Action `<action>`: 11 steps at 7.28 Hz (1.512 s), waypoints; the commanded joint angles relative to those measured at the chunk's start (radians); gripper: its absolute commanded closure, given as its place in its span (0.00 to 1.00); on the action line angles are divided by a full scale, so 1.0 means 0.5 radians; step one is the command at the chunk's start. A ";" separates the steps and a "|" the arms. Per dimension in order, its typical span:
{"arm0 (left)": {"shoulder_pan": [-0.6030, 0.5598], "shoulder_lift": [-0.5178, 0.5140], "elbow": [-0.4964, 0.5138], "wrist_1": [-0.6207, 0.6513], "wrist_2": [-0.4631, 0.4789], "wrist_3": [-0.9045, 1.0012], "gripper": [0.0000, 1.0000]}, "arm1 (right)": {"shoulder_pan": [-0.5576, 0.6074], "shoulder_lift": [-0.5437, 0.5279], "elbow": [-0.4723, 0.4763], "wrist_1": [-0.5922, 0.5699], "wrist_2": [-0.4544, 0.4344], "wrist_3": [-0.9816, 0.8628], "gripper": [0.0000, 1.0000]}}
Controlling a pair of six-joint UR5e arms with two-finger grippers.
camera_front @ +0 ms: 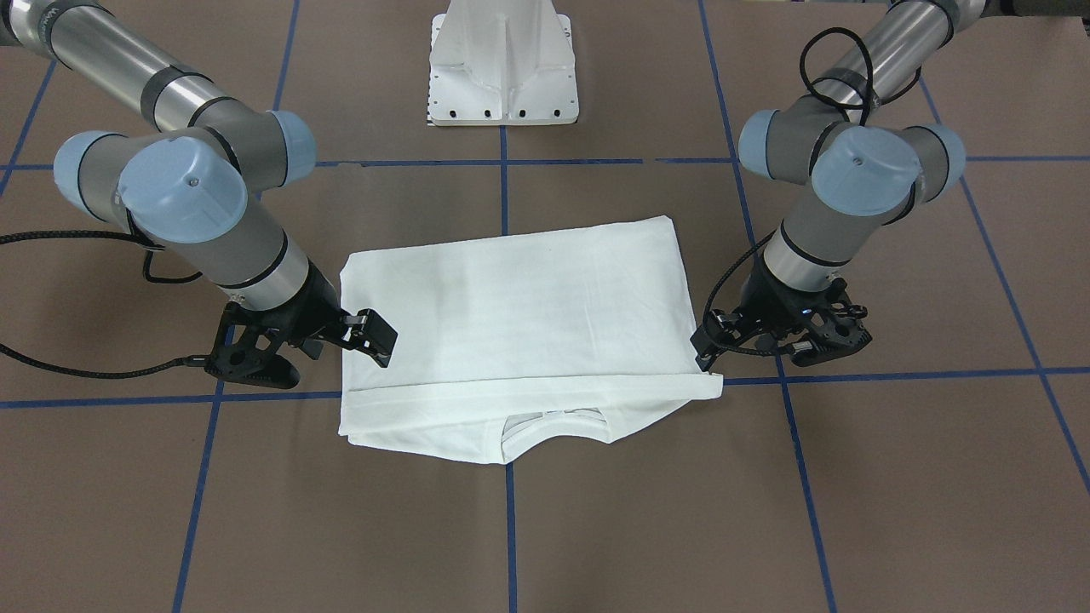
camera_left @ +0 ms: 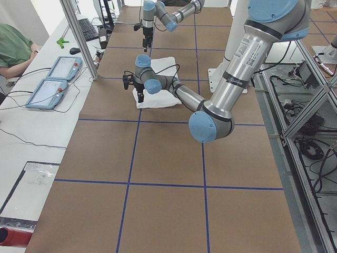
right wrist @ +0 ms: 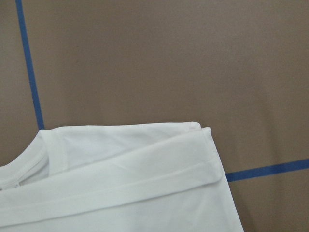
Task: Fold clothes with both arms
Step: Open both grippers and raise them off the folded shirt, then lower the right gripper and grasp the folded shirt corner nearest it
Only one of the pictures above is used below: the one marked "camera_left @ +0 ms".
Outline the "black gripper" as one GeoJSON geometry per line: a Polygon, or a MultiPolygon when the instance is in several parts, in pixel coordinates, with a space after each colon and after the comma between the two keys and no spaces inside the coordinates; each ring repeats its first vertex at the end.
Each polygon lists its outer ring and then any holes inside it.
{"type": "Polygon", "coordinates": [[[153,41],[153,27],[143,27],[143,49],[144,52],[147,52],[147,47],[152,48],[153,41]]]}
{"type": "Polygon", "coordinates": [[[134,82],[133,83],[134,87],[136,88],[137,91],[137,99],[138,103],[144,102],[144,85],[141,83],[134,82]]]}

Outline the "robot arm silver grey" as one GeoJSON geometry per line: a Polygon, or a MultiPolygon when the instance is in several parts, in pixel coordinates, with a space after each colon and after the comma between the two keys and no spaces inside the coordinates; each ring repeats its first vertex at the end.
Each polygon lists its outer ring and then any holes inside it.
{"type": "Polygon", "coordinates": [[[224,138],[234,129],[232,108],[272,45],[306,37],[310,11],[310,1],[245,1],[244,34],[209,100],[174,76],[156,74],[146,54],[137,56],[134,73],[123,77],[124,86],[134,86],[140,102],[144,93],[171,92],[192,111],[189,130],[195,140],[207,143],[224,138]]]}
{"type": "Polygon", "coordinates": [[[179,10],[170,14],[167,12],[165,4],[163,1],[153,2],[144,1],[143,4],[143,19],[141,21],[141,26],[143,30],[143,42],[142,47],[144,52],[147,52],[149,47],[152,47],[153,42],[153,31],[154,31],[154,17],[165,26],[169,32],[173,32],[178,23],[182,22],[185,18],[192,14],[199,13],[205,1],[190,1],[187,5],[181,7],[179,10]]]}

